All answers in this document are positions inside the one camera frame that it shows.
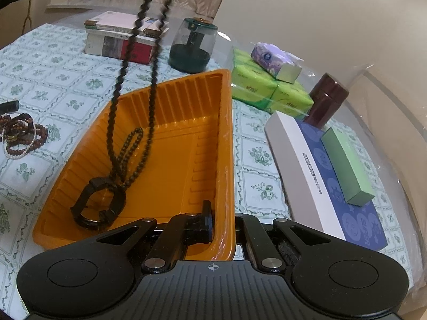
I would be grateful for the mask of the black smart watch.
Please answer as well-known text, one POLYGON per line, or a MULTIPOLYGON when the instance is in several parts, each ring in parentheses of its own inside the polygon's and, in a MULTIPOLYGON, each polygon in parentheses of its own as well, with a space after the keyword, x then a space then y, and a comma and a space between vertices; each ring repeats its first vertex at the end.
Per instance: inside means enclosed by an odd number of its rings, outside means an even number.
POLYGON ((109 178, 92 178, 76 203, 70 208, 76 224, 87 230, 102 231, 117 219, 124 209, 126 193, 109 178))

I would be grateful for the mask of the orange plastic tray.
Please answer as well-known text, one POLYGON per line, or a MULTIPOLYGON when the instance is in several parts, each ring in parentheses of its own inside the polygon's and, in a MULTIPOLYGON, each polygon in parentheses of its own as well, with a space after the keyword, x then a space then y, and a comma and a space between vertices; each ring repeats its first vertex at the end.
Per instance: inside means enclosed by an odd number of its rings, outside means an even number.
MULTIPOLYGON (((62 168, 33 229, 33 240, 55 249, 93 235, 74 221, 71 207, 89 180, 112 168, 106 148, 107 110, 91 124, 62 168)), ((143 217, 168 222, 211 203, 213 238, 187 250, 190 260, 235 254, 234 165, 230 72, 204 72, 157 87, 155 130, 148 161, 127 190, 114 227, 143 217)))

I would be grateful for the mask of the blue and white box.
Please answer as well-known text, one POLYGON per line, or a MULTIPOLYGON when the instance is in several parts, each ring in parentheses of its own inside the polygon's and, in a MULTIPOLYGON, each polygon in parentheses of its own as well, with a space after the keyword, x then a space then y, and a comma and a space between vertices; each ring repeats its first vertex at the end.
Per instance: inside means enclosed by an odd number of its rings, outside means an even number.
POLYGON ((374 251, 387 246, 373 203, 346 203, 322 130, 276 112, 265 132, 294 221, 374 251))

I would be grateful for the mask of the small green box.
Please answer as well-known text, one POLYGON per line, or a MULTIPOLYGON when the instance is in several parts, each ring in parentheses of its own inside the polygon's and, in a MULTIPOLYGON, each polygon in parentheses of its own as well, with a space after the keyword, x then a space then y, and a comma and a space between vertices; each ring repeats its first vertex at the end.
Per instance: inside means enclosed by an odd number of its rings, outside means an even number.
POLYGON ((321 138, 346 203, 363 207, 374 197, 370 179, 347 136, 330 127, 321 138))

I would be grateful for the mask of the green tissue pack bundle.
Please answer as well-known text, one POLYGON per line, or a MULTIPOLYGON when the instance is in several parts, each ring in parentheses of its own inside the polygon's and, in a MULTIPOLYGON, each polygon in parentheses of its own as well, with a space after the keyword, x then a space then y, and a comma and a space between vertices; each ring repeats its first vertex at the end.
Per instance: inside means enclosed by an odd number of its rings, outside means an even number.
POLYGON ((306 116, 313 99, 299 83, 292 84, 273 78, 255 63, 250 54, 233 49, 232 97, 268 113, 280 111, 289 116, 306 116))

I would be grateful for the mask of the dark brown container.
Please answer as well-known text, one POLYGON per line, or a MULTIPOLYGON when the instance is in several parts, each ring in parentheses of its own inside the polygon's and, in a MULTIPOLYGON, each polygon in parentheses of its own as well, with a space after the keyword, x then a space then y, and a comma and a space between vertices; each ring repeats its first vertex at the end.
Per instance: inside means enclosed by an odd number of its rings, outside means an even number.
POLYGON ((325 73, 310 91, 313 105, 304 122, 322 129, 347 99, 349 91, 337 79, 325 73))

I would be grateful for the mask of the purple tissue pack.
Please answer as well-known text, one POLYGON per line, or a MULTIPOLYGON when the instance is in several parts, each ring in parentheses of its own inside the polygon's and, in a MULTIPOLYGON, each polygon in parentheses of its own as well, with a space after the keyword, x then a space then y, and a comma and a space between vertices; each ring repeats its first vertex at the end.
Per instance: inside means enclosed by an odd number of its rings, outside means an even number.
POLYGON ((257 43, 250 54, 253 61, 273 78, 293 84, 302 71, 303 59, 270 43, 257 43))

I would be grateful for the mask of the green floral tablecloth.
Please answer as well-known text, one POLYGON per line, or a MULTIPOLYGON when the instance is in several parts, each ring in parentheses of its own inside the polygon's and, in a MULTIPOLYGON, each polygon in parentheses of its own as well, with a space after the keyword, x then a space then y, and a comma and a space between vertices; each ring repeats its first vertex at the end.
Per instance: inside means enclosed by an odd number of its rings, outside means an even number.
MULTIPOLYGON (((120 68, 116 59, 85 54, 84 30, 42 25, 1 50, 1 100, 44 125, 44 146, 19 160, 1 158, 1 309, 27 315, 16 288, 19 268, 42 252, 33 228, 64 163, 109 102, 120 68)), ((267 146, 268 114, 233 101, 235 209, 270 223, 290 217, 267 146)))

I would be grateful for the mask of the stack of books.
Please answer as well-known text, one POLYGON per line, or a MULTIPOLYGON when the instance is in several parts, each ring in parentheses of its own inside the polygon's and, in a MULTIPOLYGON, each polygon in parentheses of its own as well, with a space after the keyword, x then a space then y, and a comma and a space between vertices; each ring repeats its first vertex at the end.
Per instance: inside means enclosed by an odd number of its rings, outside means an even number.
MULTIPOLYGON (((107 11, 84 22, 87 32, 85 52, 94 56, 124 59, 132 29, 137 16, 123 12, 107 11)), ((168 22, 161 35, 167 34, 168 22)), ((145 17, 135 39, 130 61, 150 64, 156 37, 160 35, 160 21, 155 17, 145 17)))

